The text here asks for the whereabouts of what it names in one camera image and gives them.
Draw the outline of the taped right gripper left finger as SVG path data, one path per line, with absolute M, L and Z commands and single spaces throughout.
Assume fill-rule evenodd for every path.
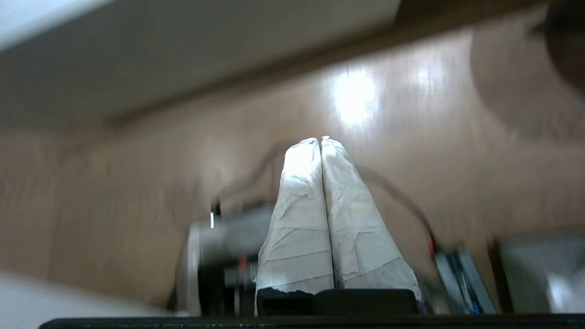
M 269 232 L 258 254 L 255 314 L 280 310 L 289 298 L 335 287 L 330 229 L 324 204 L 320 145 L 304 139 L 285 153 Z

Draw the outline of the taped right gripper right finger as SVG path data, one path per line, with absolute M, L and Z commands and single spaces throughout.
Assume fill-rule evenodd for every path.
M 344 146 L 323 137 L 321 159 L 336 287 L 407 289 L 420 302 L 416 275 Z

